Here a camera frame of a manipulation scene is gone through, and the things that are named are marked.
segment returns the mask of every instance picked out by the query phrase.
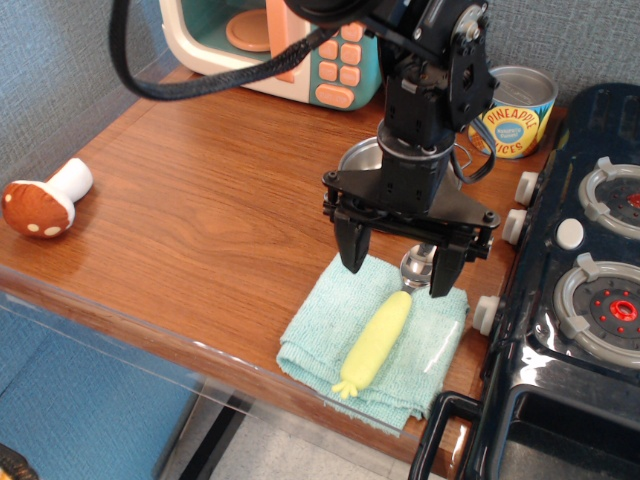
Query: toy stove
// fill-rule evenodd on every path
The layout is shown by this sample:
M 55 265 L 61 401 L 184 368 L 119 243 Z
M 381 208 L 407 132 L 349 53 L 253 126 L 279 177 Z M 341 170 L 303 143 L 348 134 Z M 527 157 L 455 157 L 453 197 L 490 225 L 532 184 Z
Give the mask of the toy stove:
M 476 311 L 482 400 L 438 398 L 413 478 L 450 416 L 472 422 L 459 478 L 640 478 L 640 87 L 583 92 L 565 127 L 505 223 L 505 293 Z

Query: wooden table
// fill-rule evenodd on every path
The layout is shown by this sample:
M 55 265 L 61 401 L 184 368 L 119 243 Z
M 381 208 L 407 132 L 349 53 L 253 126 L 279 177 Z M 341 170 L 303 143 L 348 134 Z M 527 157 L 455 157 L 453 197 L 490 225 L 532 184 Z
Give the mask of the wooden table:
M 189 75 L 180 68 L 171 79 Z M 41 241 L 0 224 L 0 288 L 410 462 L 424 421 L 388 436 L 325 407 L 275 360 L 337 252 L 322 215 L 322 174 L 373 136 L 382 115 L 381 96 L 348 113 L 245 89 L 139 101 L 78 152 L 95 184 L 67 233 Z M 464 191 L 504 219 L 519 207 L 521 172 L 544 165 L 562 115 L 539 153 L 499 160 Z M 484 157 L 460 137 L 477 168 Z M 481 295 L 501 293 L 513 262 L 501 229 L 489 260 L 467 264 L 456 283 L 472 312 Z M 370 253 L 397 264 L 414 243 L 374 233 Z M 471 317 L 445 388 L 478 398 L 487 340 Z M 437 473 L 455 464 L 464 431 L 455 422 L 448 429 Z

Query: microwave button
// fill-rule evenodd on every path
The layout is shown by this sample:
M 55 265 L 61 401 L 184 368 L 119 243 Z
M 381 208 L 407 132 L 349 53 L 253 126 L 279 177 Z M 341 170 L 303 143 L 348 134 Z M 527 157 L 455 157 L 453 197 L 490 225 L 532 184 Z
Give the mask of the microwave button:
M 350 23 L 340 29 L 340 35 L 347 42 L 358 43 L 364 36 L 364 27 L 359 23 Z
M 360 83 L 360 69 L 358 67 L 342 67 L 340 69 L 340 83 L 349 87 L 357 87 Z
M 335 40 L 328 40 L 320 45 L 318 48 L 318 53 L 322 58 L 326 58 L 327 60 L 335 60 L 338 58 L 338 42 Z
M 340 60 L 349 65 L 357 65 L 362 60 L 362 47 L 353 43 L 345 43 L 340 49 Z
M 338 65 L 332 62 L 320 62 L 318 65 L 318 75 L 320 75 L 322 80 L 335 82 L 338 79 Z
M 321 103 L 336 108 L 349 108 L 355 100 L 354 93 L 348 88 L 326 83 L 316 88 L 316 97 Z

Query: textured wallpaper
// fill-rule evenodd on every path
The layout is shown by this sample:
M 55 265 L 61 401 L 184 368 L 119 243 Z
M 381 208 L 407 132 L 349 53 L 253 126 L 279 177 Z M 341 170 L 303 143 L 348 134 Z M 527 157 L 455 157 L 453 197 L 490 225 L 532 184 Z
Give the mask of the textured wallpaper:
M 110 14 L 109 0 L 0 2 L 0 187 L 46 178 L 134 100 L 111 66 Z M 157 0 L 132 2 L 133 70 L 167 57 L 161 23 Z
M 602 82 L 640 83 L 638 0 L 492 0 L 487 52 L 494 66 L 547 70 L 558 104 Z

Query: white knob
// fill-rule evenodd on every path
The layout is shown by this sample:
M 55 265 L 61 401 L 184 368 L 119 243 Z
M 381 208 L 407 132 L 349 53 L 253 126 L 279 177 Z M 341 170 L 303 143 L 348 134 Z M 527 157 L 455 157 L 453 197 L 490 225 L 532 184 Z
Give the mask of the white knob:
M 535 172 L 523 172 L 516 189 L 516 202 L 528 207 L 531 203 L 533 191 L 538 182 L 538 174 Z
M 526 216 L 526 210 L 509 210 L 507 220 L 504 222 L 504 229 L 502 230 L 502 239 L 511 245 L 517 245 Z
M 556 231 L 556 241 L 561 248 L 573 250 L 578 248 L 584 239 L 584 227 L 575 218 L 562 221 Z
M 482 335 L 489 335 L 499 305 L 500 297 L 485 297 L 484 295 L 480 297 L 473 314 L 473 328 L 479 330 Z

